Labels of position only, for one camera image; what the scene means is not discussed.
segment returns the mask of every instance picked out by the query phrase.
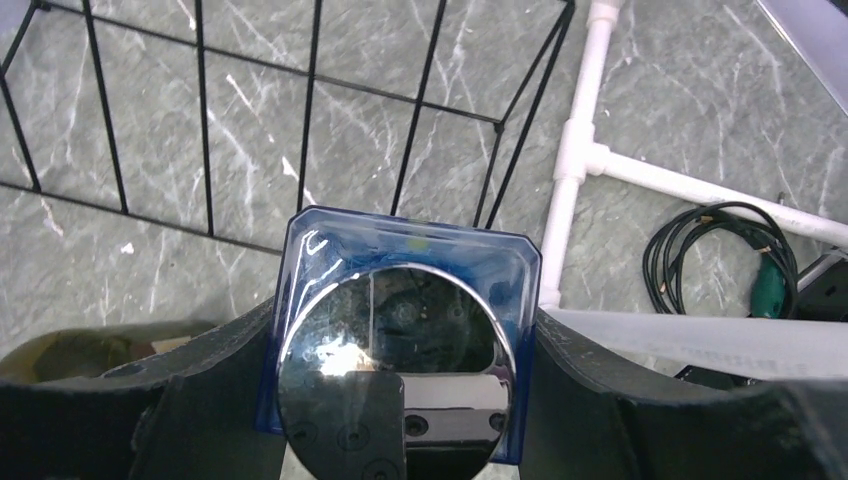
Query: white pipe frame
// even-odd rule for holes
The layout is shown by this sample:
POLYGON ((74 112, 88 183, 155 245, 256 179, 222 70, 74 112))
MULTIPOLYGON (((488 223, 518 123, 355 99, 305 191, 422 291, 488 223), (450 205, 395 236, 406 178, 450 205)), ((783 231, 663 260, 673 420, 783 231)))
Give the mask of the white pipe frame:
MULTIPOLYGON (((559 284, 574 218, 577 191, 587 173, 608 175, 701 205, 729 201, 751 203, 765 210, 787 232, 837 247, 848 247, 848 225, 612 153, 609 147, 595 143, 593 120, 603 79, 604 62, 610 36, 618 22, 623 3, 624 0, 593 0, 589 9, 589 34, 583 50, 580 75, 577 78, 571 115, 563 126, 554 167, 554 189, 542 241, 539 306, 559 307, 559 284)), ((733 213, 761 221, 748 210, 737 209, 733 213)))

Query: black cable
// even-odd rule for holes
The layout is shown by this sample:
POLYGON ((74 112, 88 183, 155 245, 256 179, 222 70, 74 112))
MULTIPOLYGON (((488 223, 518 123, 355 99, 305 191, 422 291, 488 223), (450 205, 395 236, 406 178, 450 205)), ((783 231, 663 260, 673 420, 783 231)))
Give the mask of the black cable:
POLYGON ((744 202, 693 208, 675 217, 651 238, 642 256, 642 276, 656 311, 686 314, 683 305, 683 258, 699 238, 717 229, 739 236, 752 249, 771 258, 783 275, 786 292, 780 318, 792 318, 798 305, 795 254, 777 223, 759 207, 744 202), (732 207, 753 211, 762 217, 765 224, 725 211, 732 207))

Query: black wire rack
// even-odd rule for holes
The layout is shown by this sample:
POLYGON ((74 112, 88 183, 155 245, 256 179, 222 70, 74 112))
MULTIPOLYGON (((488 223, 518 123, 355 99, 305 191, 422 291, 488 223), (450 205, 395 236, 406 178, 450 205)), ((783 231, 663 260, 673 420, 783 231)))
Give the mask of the black wire rack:
POLYGON ((228 238, 226 236, 220 235, 216 231, 216 225, 213 214, 213 199, 212 199, 212 175, 211 175, 211 167, 209 160, 209 126, 208 126, 208 118, 207 118, 207 95, 206 95, 206 53, 214 53, 218 55, 222 55, 224 57, 229 57, 232 59, 240 60, 243 62, 248 62, 250 64, 255 64, 263 67, 267 67, 270 69, 288 72, 292 75, 299 76, 302 78, 306 78, 306 96, 305 96, 305 106, 304 106, 304 122, 303 122, 303 135, 302 135, 302 147, 301 147, 301 156, 300 156, 300 175, 298 178, 298 195, 297 195, 297 210, 301 210, 303 208, 304 201, 304 191, 305 191, 305 179, 306 179, 306 167, 307 167, 307 154, 308 154, 308 146, 309 146, 309 127, 312 116, 312 101, 313 101, 313 91, 315 82, 322 82, 326 84, 337 85, 343 88, 356 90, 359 92, 363 92, 366 94, 377 95, 380 97, 385 97, 393 100, 398 100, 407 104, 412 104, 414 106, 412 119, 409 126, 409 134, 406 138, 406 146, 403 151, 403 157, 401 160, 401 165, 397 178, 397 186, 395 187, 392 206, 391 206, 391 215, 396 215, 398 211, 398 206, 401 199, 401 192, 404 187, 404 180, 406 177, 407 166, 409 164, 410 156, 412 153, 413 141, 415 138, 415 131, 418 126, 418 119, 420 117, 422 109, 433 109, 437 111, 447 112, 449 114, 458 115, 461 117, 474 119, 478 121, 482 121, 488 124, 491 124, 495 130, 495 138, 494 143, 491 149, 491 155, 488 162, 488 167, 486 169, 485 178, 483 180, 483 186, 480 191, 480 195, 477 200, 477 208, 476 213, 474 215, 474 227, 491 228, 492 224, 495 221, 495 217, 498 213, 498 209, 501 206, 501 203, 504 198, 504 194, 506 193, 506 189, 509 185, 510 179, 512 178, 515 167, 518 163, 518 159, 521 155, 521 150, 524 146, 524 142, 527 139, 527 135, 530 131, 530 127, 533 123, 533 120, 536 115, 536 111, 539 108, 539 105, 542 100, 542 96, 544 95, 545 89, 548 84, 548 80, 551 76, 551 72, 553 71, 554 65, 556 63, 557 57, 559 56, 560 49, 563 44, 563 40, 565 39, 566 32, 568 31, 568 27, 571 23, 571 19, 574 15, 575 5, 573 1, 564 1, 563 9, 561 13, 558 15, 553 27, 545 38, 539 52, 536 54, 532 63, 530 64, 527 73, 525 74, 523 80, 521 81, 518 90, 512 97, 512 100, 509 103, 506 111, 503 116, 500 118, 493 118, 485 115, 480 115, 474 112, 465 111, 458 108, 453 108, 445 105, 440 105, 437 103, 432 103, 424 100, 427 81, 430 75, 430 67, 433 63, 433 58, 436 51, 437 42, 439 40, 439 32, 442 28, 442 23, 444 21, 445 7, 447 5, 447 0, 439 0, 438 8, 436 10, 435 22, 432 27, 429 45, 427 48, 427 55, 424 61, 424 67, 421 71, 421 77, 418 84, 418 92, 414 98, 407 97, 404 95, 399 95, 396 93, 388 92, 385 90, 381 90, 378 88, 370 87, 367 85, 362 85, 354 82, 349 82, 345 80, 341 80, 338 78, 334 78, 327 75, 322 75, 316 72, 316 63, 318 57, 318 40, 320 33, 320 22, 321 22, 321 10, 322 10, 322 0, 314 0, 314 13, 313 13, 313 24, 312 24, 312 37, 310 44, 310 53, 309 53, 309 66, 308 70, 300 70, 297 68, 292 68, 290 66, 281 65, 278 63, 268 62, 264 60, 260 60, 257 58, 253 58, 247 55, 243 55, 240 53, 227 51, 220 48, 215 48, 212 46, 208 46, 205 43, 204 33, 203 33, 203 1, 195 0, 195 17, 196 17, 196 38, 195 41, 189 41, 182 38, 177 38, 171 35, 166 35, 163 33, 155 32, 146 28, 142 28, 139 26, 131 25, 129 23, 125 23, 122 21, 114 20, 111 18, 106 18, 104 16, 95 15, 92 13, 91 1, 90 0, 81 0, 82 8, 76 9, 66 5, 61 5, 58 3, 54 3, 47 0, 33 0, 29 8, 26 11, 23 21, 21 22, 21 26, 15 35, 9 50, 3 59, 2 65, 0 65, 0 89, 2 89, 3 97, 6 101, 6 107, 9 112, 9 116, 11 118, 12 126, 15 131, 15 135, 17 137, 17 141, 20 146, 20 151, 23 157, 23 161, 26 164, 26 169, 29 174, 30 186, 20 186, 13 183, 9 183, 3 180, 0 180, 0 186, 11 188, 19 191, 27 191, 32 192, 38 195, 42 195, 44 197, 53 198, 57 200, 62 200, 66 202, 70 202, 73 204, 94 208, 100 211, 105 211, 109 213, 115 213, 119 215, 123 215, 125 217, 129 217, 135 220, 140 220, 144 222, 149 222, 151 224, 159 225, 165 228, 170 228, 174 230, 179 230, 181 232, 200 235, 207 238, 213 238, 217 241, 226 242, 232 245, 237 245, 245 248, 250 248, 253 250, 263 251, 267 253, 280 254, 281 252, 278 249, 271 248, 266 245, 259 245, 257 243, 246 242, 238 239, 228 238), (15 110, 14 101, 12 98, 11 91, 9 89, 9 85, 6 80, 6 73, 9 71, 9 67, 11 66, 13 60, 15 59, 15 54, 17 53, 21 42, 26 35, 27 29, 32 21, 33 15, 37 10, 49 11, 51 9, 57 9, 64 12, 68 12, 71 14, 76 14, 82 16, 85 19, 86 30, 88 34, 88 42, 91 48, 91 57, 94 63, 94 73, 97 80, 97 88, 100 97, 100 104, 103 110, 103 118, 104 118, 104 126, 106 129, 106 135, 109 145, 109 153, 112 159, 112 167, 114 169, 115 180, 117 182, 117 192, 120 200, 120 209, 100 205, 95 202, 82 200, 78 198, 73 198, 68 195, 59 194, 56 192, 50 192, 42 188, 41 182, 38 178, 38 173, 33 164, 32 156, 30 155, 29 148, 27 147, 27 139, 25 138, 24 131, 21 128, 21 122, 18 116, 17 111, 15 110), (115 27, 124 28, 130 31, 137 32, 142 35, 148 35, 150 37, 155 37, 161 40, 165 40, 168 42, 173 42, 175 44, 188 46, 194 48, 197 54, 197 78, 199 82, 199 103, 200 103, 200 127, 201 127, 201 140, 202 140, 202 151, 203 151, 203 181, 205 187, 205 200, 206 200, 206 223, 207 228, 205 230, 198 230, 196 228, 192 228, 186 225, 180 225, 174 222, 165 221, 160 218, 155 218, 148 215, 141 215, 131 211, 127 205, 127 194, 124 188, 124 180, 121 175, 121 162, 119 160, 119 152, 117 143, 115 140, 115 130, 112 125, 112 114, 109 110, 109 97, 106 93, 106 84, 103 76, 103 65, 100 60, 100 51, 97 43, 97 34, 96 34, 96 26, 99 24, 106 24, 115 27), (544 70, 542 72, 541 78, 539 80, 538 87, 536 92, 532 98, 532 102, 530 104, 527 116, 523 125, 521 127, 521 132, 516 141, 515 149, 513 150, 512 156, 509 159, 509 163, 507 164, 503 181, 501 182, 500 187, 497 190, 497 194, 494 198, 494 202, 492 204, 492 208, 485 218, 485 222, 483 219, 483 207, 486 200, 486 191, 489 188, 492 173, 495 168, 495 163, 498 157, 498 148, 501 144, 501 139, 503 138, 503 134, 505 131, 505 125, 507 121, 511 118, 516 104, 519 99, 524 94, 525 89, 530 83, 533 74, 539 68, 539 65, 542 63, 542 60, 545 54, 550 50, 550 55, 548 56, 548 61, 544 66, 544 70))

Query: gray marble surface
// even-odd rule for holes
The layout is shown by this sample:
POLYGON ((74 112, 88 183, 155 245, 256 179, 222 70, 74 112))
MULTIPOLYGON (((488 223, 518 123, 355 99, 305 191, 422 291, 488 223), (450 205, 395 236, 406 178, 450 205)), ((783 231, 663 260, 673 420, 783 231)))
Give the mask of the gray marble surface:
MULTIPOLYGON (((0 0, 0 8, 21 1, 0 0)), ((196 33, 191 1, 92 3, 98 14, 157 32, 184 39, 196 33)), ((435 2, 324 3, 319 72, 414 95, 435 2)), ((578 6, 494 225, 537 244, 587 3, 578 6)), ((311 2, 204 5, 208 44, 306 68, 311 2)), ((555 0, 449 2, 428 101, 502 114, 561 6, 555 0)), ((6 23, 0 25, 4 49, 14 34, 6 23)), ((194 51, 103 25, 97 34, 130 208, 205 228, 194 51)), ((79 17, 39 12, 7 78, 45 189, 115 207, 90 56, 79 17)), ((212 53, 206 63, 217 230, 280 247, 304 173, 306 81, 212 53)), ((528 107, 525 96, 507 125, 487 209, 528 107)), ((411 114, 408 103, 316 83, 305 203, 388 212, 411 114)), ((848 119, 751 0, 629 0, 612 38, 595 121, 597 140, 618 153, 762 198, 784 191, 790 206, 848 222, 848 190, 840 188, 848 180, 848 119)), ((469 224, 494 136, 486 123, 425 109, 401 213, 469 224)), ((22 167, 8 117, 0 113, 0 179, 26 185, 22 167)), ((11 190, 0 191, 0 201, 6 205, 0 355, 71 325, 226 320, 273 291, 278 261, 265 254, 11 190)), ((660 225, 689 207, 616 180, 588 178, 563 272, 564 306, 650 311, 642 251, 660 225)), ((822 249, 799 237, 791 242, 801 265, 822 249)), ((756 255, 736 239, 704 238, 687 258, 690 310, 743 314, 756 266, 756 255)), ((674 368, 634 359, 660 371, 674 368)), ((505 468, 500 476, 487 475, 517 473, 505 468)))

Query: green connector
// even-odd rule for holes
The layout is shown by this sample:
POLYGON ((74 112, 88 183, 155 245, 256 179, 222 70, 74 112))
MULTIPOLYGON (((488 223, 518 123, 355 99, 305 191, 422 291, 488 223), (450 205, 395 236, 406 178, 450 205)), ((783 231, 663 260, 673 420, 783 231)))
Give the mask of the green connector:
POLYGON ((760 271, 751 287, 751 316, 758 318, 780 318, 786 285, 783 274, 774 260, 763 254, 760 271))

